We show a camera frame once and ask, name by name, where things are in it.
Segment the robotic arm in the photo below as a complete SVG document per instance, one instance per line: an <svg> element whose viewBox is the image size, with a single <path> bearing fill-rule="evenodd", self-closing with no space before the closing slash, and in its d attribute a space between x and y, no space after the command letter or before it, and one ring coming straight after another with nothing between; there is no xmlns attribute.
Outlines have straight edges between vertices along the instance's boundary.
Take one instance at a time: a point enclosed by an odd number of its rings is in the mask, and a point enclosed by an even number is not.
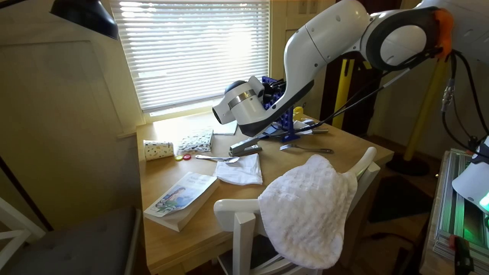
<svg viewBox="0 0 489 275"><path fill-rule="evenodd" d="M444 59L452 48L454 22L461 27L454 45L458 51L470 49L478 45L475 27L487 27L489 22L477 14L487 8L489 4L480 0L425 0L415 10L370 16L359 2L340 0L287 42L287 88L272 107L264 111L255 80L232 85L212 112L220 124L237 121L243 135L255 137L301 100L311 89L318 71L339 56L360 52L373 68L386 72L412 68L428 57ZM472 37L464 33L466 28L472 28Z"/></svg>

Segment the window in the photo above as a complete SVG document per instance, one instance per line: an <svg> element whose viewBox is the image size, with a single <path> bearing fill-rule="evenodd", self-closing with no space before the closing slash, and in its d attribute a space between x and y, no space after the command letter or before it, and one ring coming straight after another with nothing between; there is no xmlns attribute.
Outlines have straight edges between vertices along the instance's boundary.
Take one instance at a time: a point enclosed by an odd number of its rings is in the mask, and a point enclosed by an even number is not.
<svg viewBox="0 0 489 275"><path fill-rule="evenodd" d="M143 112L221 98L269 75L269 0L119 0L113 10Z"/></svg>

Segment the white chair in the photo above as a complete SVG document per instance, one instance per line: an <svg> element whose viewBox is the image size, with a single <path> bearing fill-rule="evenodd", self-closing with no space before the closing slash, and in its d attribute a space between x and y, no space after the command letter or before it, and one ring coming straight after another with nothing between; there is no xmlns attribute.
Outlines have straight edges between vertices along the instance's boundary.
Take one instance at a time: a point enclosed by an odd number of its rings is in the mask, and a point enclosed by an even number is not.
<svg viewBox="0 0 489 275"><path fill-rule="evenodd" d="M380 169L373 162L376 149L366 149L365 155L353 166L345 175L357 178L357 193L351 202L350 211L356 207L357 201L366 192ZM281 256L275 256L266 263L250 269L252 243L255 236L266 236L264 227L260 219L260 208L256 199L223 199L214 204L214 213L223 231L232 233L232 253L218 257L226 275L302 275L321 274L322 271L310 271L296 266Z"/></svg>
<svg viewBox="0 0 489 275"><path fill-rule="evenodd" d="M140 225L134 208L120 208L68 231L44 233L0 198L0 222L9 240L0 251L7 275L130 275Z"/></svg>

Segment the wooden table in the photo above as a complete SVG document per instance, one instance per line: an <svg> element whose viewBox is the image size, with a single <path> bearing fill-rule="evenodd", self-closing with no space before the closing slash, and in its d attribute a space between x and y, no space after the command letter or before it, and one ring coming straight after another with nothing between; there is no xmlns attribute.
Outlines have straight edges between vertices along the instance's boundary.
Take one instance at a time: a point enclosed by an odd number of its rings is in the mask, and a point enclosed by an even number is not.
<svg viewBox="0 0 489 275"><path fill-rule="evenodd" d="M376 144L348 135L330 126L322 126L325 133L301 137L296 144L304 147L328 147L334 153L324 155L337 172L347 172L368 147L377 149L376 164L380 167L388 162L392 152ZM140 204L142 210L149 207L165 190L168 190L186 172L198 172L212 175L215 164L191 159L174 161L165 158L157 161L143 159L143 140L154 140L154 127L146 126L137 130L137 153L140 170ZM244 141L246 137L214 137L212 153L227 155L229 146ZM160 225L143 219L143 240L146 265L151 274L185 274L194 268L215 259L230 250L230 234L221 233L214 217L214 202L218 199L253 199L278 176L287 170L298 167L307 161L311 153L279 152L278 140L260 141L263 152L260 153L260 166L264 185L235 187L220 184L214 196L192 217L182 233L174 233Z"/></svg>

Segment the towel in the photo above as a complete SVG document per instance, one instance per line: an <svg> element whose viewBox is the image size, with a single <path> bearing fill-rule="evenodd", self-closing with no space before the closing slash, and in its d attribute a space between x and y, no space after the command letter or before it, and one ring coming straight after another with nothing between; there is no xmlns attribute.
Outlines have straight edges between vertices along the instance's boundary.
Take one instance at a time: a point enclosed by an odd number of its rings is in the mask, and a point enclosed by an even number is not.
<svg viewBox="0 0 489 275"><path fill-rule="evenodd" d="M342 251L356 188L354 176L336 173L318 155L275 179L260 195L258 207L276 253L302 268L331 268Z"/></svg>
<svg viewBox="0 0 489 275"><path fill-rule="evenodd" d="M261 185L261 167L258 153L241 156L240 161L227 164L217 162L215 178L232 185Z"/></svg>

